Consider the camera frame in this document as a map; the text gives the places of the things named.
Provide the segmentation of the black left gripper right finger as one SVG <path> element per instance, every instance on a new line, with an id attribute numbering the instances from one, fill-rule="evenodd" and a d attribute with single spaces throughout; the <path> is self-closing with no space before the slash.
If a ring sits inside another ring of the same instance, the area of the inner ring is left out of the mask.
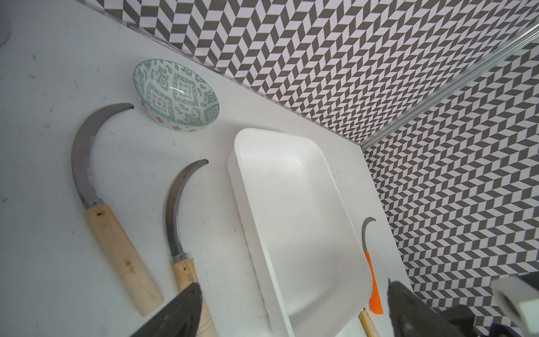
<path id="1" fill-rule="evenodd" d="M 389 281 L 387 300 L 395 336 L 463 336 L 401 282 Z"/>

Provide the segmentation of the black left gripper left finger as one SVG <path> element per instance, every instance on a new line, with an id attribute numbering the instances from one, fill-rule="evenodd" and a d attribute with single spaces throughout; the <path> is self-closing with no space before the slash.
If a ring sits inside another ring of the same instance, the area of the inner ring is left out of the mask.
<path id="1" fill-rule="evenodd" d="M 193 283 L 131 336 L 196 336 L 201 316 L 202 290 L 198 283 Z"/>

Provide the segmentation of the white plastic storage box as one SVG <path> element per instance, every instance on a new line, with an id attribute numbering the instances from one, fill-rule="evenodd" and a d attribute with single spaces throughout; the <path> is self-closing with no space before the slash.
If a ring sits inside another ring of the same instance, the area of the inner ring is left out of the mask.
<path id="1" fill-rule="evenodd" d="M 324 153 L 308 138 L 243 129 L 227 167 L 273 334 L 338 335 L 373 283 Z"/>

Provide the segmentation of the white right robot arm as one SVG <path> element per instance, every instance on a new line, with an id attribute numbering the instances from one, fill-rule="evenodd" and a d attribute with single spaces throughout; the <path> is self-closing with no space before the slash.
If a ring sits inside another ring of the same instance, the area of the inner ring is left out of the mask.
<path id="1" fill-rule="evenodd" d="M 525 336 L 538 335 L 538 273 L 511 276 L 491 282 L 496 303 Z M 474 327 L 475 314 L 464 305 L 440 313 L 463 336 L 478 336 Z"/>

